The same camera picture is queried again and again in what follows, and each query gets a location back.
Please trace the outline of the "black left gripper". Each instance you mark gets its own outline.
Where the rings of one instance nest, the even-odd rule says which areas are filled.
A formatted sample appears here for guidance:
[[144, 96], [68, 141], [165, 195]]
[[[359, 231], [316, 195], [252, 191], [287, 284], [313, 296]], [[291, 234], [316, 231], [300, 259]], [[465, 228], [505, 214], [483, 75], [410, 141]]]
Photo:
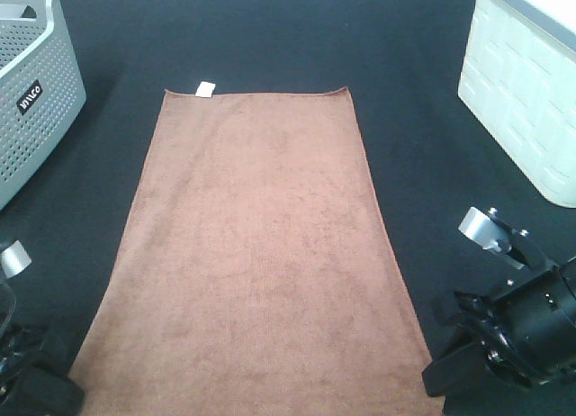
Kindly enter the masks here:
[[24, 368], [40, 363], [68, 371], [77, 335], [66, 328], [10, 323], [1, 334], [2, 415], [78, 415], [85, 392], [65, 376]]

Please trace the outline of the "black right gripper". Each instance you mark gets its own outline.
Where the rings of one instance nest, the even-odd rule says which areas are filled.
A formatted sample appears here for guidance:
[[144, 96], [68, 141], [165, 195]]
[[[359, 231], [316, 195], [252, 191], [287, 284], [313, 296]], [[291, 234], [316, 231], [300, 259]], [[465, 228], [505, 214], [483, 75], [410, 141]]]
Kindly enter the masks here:
[[441, 326], [454, 326], [452, 350], [422, 371], [429, 397], [447, 396], [492, 373], [532, 387], [575, 381], [575, 260], [489, 297], [445, 292], [431, 301]]

